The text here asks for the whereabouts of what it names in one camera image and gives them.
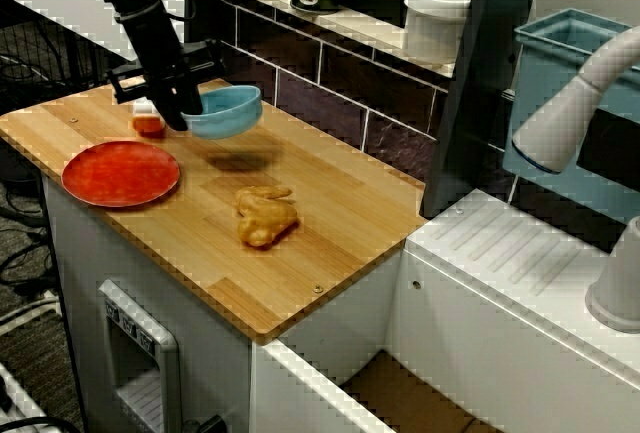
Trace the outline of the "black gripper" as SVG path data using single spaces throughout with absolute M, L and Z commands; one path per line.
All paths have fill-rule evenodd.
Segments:
M 181 43 L 161 2 L 121 14 L 117 21 L 137 60 L 108 72 L 116 100 L 125 103 L 146 97 L 171 129 L 187 131 L 182 114 L 203 112 L 198 85 L 224 71 L 219 42 Z

